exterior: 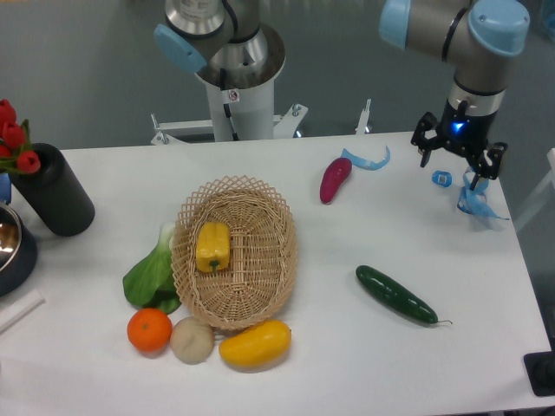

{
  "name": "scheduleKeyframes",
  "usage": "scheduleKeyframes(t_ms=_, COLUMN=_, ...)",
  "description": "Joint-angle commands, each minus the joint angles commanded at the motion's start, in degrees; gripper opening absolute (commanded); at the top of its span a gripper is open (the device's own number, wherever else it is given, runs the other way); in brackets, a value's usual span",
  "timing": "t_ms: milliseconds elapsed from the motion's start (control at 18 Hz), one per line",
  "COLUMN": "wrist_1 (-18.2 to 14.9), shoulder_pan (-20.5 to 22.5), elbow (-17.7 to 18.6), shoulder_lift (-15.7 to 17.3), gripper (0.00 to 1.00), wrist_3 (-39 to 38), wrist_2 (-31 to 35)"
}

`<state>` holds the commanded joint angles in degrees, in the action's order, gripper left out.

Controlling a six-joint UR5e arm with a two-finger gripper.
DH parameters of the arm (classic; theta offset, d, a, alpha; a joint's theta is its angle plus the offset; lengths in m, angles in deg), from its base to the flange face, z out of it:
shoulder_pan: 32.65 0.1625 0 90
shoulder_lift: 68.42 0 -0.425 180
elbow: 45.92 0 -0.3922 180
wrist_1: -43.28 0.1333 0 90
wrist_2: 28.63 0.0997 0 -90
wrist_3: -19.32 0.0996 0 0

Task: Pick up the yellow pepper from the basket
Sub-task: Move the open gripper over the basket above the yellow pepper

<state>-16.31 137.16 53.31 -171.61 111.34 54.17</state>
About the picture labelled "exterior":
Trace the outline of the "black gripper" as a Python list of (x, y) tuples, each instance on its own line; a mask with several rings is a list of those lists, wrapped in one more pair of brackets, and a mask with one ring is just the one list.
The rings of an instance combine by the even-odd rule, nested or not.
[(428, 164), (432, 151), (444, 149), (462, 157), (474, 170), (469, 190), (485, 190), (486, 179), (499, 177), (508, 148), (505, 142), (490, 142), (488, 139), (495, 115), (471, 115), (468, 100), (463, 100), (457, 107), (448, 102), (440, 120), (426, 112), (417, 122), (410, 141), (421, 155), (420, 167)]

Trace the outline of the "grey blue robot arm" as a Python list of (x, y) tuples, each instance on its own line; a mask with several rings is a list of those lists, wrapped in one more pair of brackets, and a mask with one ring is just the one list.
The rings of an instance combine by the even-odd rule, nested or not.
[[(205, 85), (218, 141), (275, 137), (274, 81), (285, 61), (279, 34), (256, 1), (169, 1), (153, 38), (174, 66)], [(467, 161), (476, 179), (496, 179), (506, 151), (488, 140), (529, 28), (516, 1), (388, 1), (381, 38), (454, 65), (440, 118), (424, 114), (412, 137), (423, 162), (437, 149)]]

